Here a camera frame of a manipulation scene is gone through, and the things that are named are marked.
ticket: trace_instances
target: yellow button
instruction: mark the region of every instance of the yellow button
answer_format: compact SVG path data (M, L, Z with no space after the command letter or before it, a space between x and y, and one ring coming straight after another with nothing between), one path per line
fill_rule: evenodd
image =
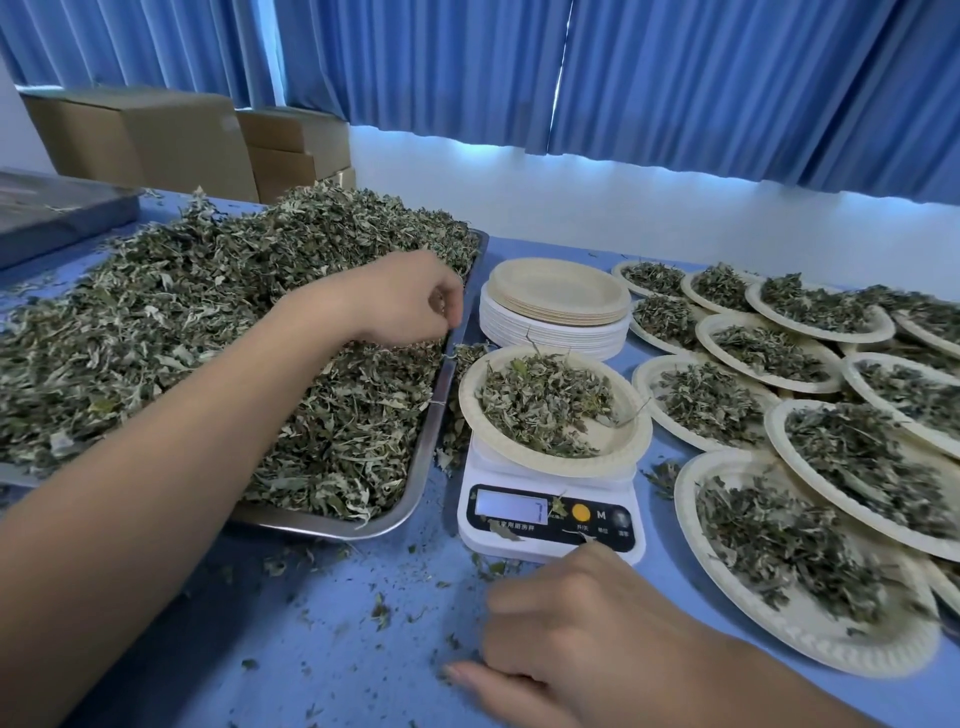
M590 509L587 508L583 503L577 503L573 506L573 518L581 523L585 523L590 520Z

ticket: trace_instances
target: tabletop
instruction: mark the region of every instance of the tabletop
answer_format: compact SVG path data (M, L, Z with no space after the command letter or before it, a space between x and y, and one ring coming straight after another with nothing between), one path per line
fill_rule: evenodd
M142 199L139 223L165 222L187 197ZM259 206L218 202L241 213ZM4 288L36 281L34 295L66 290L103 259L85 241L0 272ZM491 237L485 279L506 258L542 256L602 270L624 255ZM682 267L693 270L695 266ZM468 341L480 340L476 310ZM627 379L659 352L632 334L608 361ZM654 425L635 487L647 550L636 569L706 624L765 649L821 688L892 728L957 720L960 641L946 634L935 661L900 680L869 680L820 666L757 627L713 585L686 545L670 501L642 471L690 446ZM459 483L436 468L413 516L351 546L228 524L181 594L67 720L98 728L328 728L386 725L481 728L493 722L441 677L443 664L476 654L489 583L529 565L480 559L457 537ZM378 603L386 610L372 611ZM957 631L957 623L952 623Z

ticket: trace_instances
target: black control panel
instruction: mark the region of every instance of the black control panel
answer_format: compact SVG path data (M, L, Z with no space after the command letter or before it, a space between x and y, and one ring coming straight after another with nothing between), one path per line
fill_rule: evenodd
M574 546L596 539L621 553L636 545L633 519L623 506L482 483L470 488L467 521L480 531L494 523L523 539Z

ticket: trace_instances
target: human arm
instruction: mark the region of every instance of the human arm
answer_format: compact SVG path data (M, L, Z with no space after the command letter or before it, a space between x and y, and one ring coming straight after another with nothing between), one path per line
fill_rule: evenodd
M11 508L0 521L0 725L58 724L176 595L347 341L436 339L462 314L460 280L427 251L304 286Z
M487 664L450 677L519 728L878 727L596 543L494 585L488 602Z

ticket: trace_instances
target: digital kitchen scale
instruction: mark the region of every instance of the digital kitchen scale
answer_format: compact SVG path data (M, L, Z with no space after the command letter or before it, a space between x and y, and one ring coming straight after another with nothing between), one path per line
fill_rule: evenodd
M595 539L636 564L647 544L635 475L636 466L608 478L546 475L474 435L457 506L460 538L486 556L539 564Z

